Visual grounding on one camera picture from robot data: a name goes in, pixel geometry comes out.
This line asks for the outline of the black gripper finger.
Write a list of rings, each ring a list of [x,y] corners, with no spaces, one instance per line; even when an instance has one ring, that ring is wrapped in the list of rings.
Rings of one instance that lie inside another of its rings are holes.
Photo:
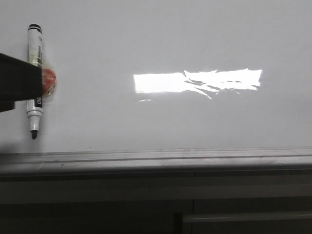
[[[0,55],[0,111],[15,108],[17,101],[42,95],[42,69],[25,61]]]

